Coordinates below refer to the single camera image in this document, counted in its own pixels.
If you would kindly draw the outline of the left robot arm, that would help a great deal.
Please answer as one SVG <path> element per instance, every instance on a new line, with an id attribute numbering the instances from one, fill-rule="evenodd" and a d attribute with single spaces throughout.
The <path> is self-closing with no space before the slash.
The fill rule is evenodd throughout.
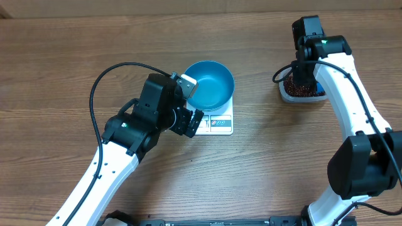
<path id="1" fill-rule="evenodd" d="M 198 87 L 188 75 L 151 73 L 141 95 L 110 118 L 87 171 L 49 225 L 95 225 L 124 180 L 169 129 L 194 137 L 203 112 L 184 107 Z"/>

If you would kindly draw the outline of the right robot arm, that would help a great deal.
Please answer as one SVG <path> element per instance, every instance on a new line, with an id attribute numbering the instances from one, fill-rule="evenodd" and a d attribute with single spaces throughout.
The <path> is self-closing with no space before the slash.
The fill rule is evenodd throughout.
<path id="1" fill-rule="evenodd" d="M 326 36 L 318 16 L 292 24 L 294 81 L 320 84 L 342 131 L 328 163 L 329 186 L 307 207 L 309 225 L 340 225 L 357 206 L 401 181 L 401 132 L 392 130 L 367 94 L 346 39 Z"/>

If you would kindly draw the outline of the blue plastic measuring scoop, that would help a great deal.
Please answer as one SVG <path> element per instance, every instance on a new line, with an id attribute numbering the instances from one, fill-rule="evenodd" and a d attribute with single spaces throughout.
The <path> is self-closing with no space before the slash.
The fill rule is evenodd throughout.
<path id="1" fill-rule="evenodd" d="M 325 91 L 324 91 L 324 89 L 323 89 L 323 87 L 321 86 L 320 83 L 317 83 L 317 84 L 316 84 L 316 87 L 317 87 L 317 91 L 316 91 L 316 95 L 317 95 L 317 96 L 323 96 L 323 95 L 325 95 Z"/>

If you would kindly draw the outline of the blue metal bowl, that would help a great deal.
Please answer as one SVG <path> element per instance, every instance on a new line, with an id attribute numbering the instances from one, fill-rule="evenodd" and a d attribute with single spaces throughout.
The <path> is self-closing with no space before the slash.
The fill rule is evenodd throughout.
<path id="1" fill-rule="evenodd" d="M 204 60 L 189 66 L 185 72 L 198 83 L 194 95 L 188 103 L 199 110 L 220 109 L 233 96 L 235 80 L 231 71 L 223 64 Z"/>

